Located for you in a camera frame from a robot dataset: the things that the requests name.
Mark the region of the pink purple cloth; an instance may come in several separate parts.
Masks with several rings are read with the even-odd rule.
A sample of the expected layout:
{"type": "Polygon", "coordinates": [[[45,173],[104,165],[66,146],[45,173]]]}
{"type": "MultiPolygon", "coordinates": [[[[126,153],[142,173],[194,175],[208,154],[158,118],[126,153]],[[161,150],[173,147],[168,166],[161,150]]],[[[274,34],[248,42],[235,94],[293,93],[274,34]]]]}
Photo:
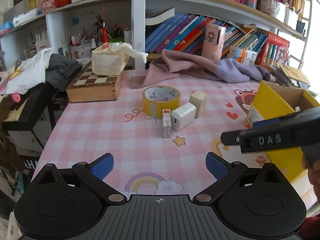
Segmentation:
{"type": "Polygon", "coordinates": [[[161,57],[149,64],[146,76],[131,77],[130,87],[132,89],[147,87],[179,77],[181,74],[226,83],[247,82],[250,79],[259,82],[271,80],[271,74],[261,66],[244,65],[231,58],[215,61],[165,49],[161,57]]]}

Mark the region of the stack of books and papers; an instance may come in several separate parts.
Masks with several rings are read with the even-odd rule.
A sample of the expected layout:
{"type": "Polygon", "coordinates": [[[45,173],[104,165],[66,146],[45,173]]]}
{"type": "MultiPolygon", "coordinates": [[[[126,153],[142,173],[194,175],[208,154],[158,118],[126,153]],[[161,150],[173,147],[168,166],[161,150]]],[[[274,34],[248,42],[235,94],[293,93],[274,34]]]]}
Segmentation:
{"type": "Polygon", "coordinates": [[[300,69],[282,64],[272,66],[272,81],[284,87],[309,90],[310,82],[300,69]]]}

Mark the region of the yellow cardboard box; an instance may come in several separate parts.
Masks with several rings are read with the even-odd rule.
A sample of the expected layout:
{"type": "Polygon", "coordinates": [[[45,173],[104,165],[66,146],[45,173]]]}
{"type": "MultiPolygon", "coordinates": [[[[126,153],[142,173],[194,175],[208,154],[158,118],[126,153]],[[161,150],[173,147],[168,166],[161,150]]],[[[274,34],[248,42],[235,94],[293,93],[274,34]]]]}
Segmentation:
{"type": "MultiPolygon", "coordinates": [[[[245,90],[239,98],[239,105],[247,113],[246,122],[250,128],[270,126],[319,107],[319,102],[307,90],[283,87],[267,81],[261,81],[256,90],[245,90]]],[[[303,152],[299,147],[271,150],[266,154],[288,181],[294,182],[304,173],[303,152]]]]}

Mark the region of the beige tissue pack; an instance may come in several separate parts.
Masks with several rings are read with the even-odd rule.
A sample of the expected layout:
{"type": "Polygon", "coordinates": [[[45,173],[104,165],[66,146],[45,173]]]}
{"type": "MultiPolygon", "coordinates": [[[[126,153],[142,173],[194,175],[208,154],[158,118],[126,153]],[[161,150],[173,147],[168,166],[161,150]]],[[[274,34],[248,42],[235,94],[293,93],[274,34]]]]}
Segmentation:
{"type": "Polygon", "coordinates": [[[133,49],[129,43],[106,42],[92,51],[92,72],[102,76],[119,75],[131,57],[146,63],[148,53],[133,49]]]}

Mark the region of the pink cylindrical dispenser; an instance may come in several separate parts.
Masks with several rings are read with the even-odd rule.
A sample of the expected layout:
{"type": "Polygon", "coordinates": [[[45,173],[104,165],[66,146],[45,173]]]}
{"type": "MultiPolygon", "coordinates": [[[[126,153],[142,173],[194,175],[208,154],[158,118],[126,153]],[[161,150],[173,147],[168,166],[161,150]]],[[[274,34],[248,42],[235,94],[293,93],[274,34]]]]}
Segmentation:
{"type": "Polygon", "coordinates": [[[206,25],[201,56],[219,61],[222,56],[226,28],[215,24],[206,25]]]}

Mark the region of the cream square bottle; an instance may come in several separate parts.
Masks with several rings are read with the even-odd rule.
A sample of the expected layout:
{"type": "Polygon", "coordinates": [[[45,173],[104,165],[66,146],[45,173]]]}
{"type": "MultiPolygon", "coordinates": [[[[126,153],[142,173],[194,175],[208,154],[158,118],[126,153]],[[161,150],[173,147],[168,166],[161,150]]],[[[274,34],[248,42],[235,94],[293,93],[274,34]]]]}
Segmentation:
{"type": "Polygon", "coordinates": [[[207,103],[208,94],[204,91],[197,90],[191,94],[189,102],[196,107],[195,118],[199,118],[207,103]]]}

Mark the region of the wooden chess board box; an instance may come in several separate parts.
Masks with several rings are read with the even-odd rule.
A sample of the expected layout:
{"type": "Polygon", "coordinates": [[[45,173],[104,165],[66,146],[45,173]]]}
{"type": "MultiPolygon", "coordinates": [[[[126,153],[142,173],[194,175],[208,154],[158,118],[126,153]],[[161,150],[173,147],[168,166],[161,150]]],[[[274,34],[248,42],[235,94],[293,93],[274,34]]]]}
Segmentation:
{"type": "Polygon", "coordinates": [[[123,73],[111,76],[95,75],[89,62],[68,85],[66,92],[69,102],[117,100],[123,73]]]}

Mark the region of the red dictionary books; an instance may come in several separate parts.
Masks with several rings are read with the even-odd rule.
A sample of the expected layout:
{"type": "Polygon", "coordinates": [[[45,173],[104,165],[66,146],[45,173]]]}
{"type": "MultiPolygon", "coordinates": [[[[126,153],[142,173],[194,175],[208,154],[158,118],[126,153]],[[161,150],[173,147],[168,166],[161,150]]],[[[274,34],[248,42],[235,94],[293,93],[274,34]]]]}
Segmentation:
{"type": "Polygon", "coordinates": [[[287,64],[289,62],[289,45],[286,39],[270,32],[264,32],[267,36],[259,54],[256,64],[260,66],[272,66],[274,64],[287,64]]]}

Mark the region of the small white red box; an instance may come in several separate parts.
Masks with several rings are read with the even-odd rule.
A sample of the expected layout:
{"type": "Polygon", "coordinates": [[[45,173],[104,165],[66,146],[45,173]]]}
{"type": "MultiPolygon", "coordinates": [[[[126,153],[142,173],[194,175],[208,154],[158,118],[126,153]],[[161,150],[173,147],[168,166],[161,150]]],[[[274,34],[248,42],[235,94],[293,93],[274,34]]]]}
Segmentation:
{"type": "Polygon", "coordinates": [[[163,138],[171,137],[171,113],[169,109],[163,109],[163,138]]]}

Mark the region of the orange white medicine box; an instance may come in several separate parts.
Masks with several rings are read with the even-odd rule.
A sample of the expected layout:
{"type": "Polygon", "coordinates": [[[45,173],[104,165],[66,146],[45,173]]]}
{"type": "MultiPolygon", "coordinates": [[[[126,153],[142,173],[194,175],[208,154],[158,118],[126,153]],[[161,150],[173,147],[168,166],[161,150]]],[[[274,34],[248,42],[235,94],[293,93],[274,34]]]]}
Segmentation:
{"type": "Polygon", "coordinates": [[[257,58],[257,52],[231,46],[227,53],[227,57],[234,59],[241,64],[253,66],[257,58]]]}

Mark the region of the dark grey garment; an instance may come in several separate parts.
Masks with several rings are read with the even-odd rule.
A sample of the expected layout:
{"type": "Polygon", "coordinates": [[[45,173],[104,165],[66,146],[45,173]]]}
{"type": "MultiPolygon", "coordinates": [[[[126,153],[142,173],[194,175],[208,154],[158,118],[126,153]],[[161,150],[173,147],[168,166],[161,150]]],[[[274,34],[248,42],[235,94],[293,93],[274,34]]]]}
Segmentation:
{"type": "Polygon", "coordinates": [[[60,54],[52,54],[46,70],[46,82],[63,92],[82,70],[82,65],[75,59],[60,54]]]}

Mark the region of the yellow tape roll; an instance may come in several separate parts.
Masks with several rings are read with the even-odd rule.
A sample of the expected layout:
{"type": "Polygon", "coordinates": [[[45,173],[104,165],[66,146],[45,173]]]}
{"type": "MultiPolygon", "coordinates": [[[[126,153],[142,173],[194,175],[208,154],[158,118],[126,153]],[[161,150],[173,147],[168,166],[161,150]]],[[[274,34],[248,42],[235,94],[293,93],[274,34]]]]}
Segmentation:
{"type": "Polygon", "coordinates": [[[163,110],[173,111],[180,106],[181,93],[170,86],[151,86],[142,92],[143,111],[146,115],[155,118],[163,118],[163,110]]]}

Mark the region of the white charger block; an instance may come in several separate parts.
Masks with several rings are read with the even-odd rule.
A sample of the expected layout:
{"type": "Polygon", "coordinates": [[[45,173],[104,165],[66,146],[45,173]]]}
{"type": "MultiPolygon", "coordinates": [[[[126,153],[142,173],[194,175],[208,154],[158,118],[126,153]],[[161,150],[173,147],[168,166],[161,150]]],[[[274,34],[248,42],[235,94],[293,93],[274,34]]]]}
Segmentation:
{"type": "Polygon", "coordinates": [[[186,103],[171,112],[171,126],[174,130],[180,131],[188,126],[195,119],[196,106],[186,103]]]}

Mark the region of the row of leaning books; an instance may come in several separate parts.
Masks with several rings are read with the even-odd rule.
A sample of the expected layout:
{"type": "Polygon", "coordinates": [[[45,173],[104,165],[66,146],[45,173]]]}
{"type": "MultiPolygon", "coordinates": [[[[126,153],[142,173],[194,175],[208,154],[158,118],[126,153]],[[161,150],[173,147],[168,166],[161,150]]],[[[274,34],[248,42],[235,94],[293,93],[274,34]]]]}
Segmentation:
{"type": "Polygon", "coordinates": [[[205,32],[208,23],[225,28],[223,54],[229,52],[231,46],[258,53],[267,41],[267,35],[245,31],[231,21],[200,14],[175,14],[159,24],[146,27],[145,51],[159,54],[166,49],[200,55],[203,42],[207,39],[205,32]]]}

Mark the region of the white t-shirt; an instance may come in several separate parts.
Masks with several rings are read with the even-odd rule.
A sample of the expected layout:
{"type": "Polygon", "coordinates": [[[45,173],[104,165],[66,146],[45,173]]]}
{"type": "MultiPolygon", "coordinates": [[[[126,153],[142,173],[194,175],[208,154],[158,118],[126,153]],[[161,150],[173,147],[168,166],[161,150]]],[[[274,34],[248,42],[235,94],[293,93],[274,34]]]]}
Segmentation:
{"type": "Polygon", "coordinates": [[[2,95],[18,93],[24,95],[27,91],[38,84],[45,83],[46,70],[49,67],[52,48],[39,51],[35,56],[22,61],[19,67],[6,78],[1,87],[2,95]]]}

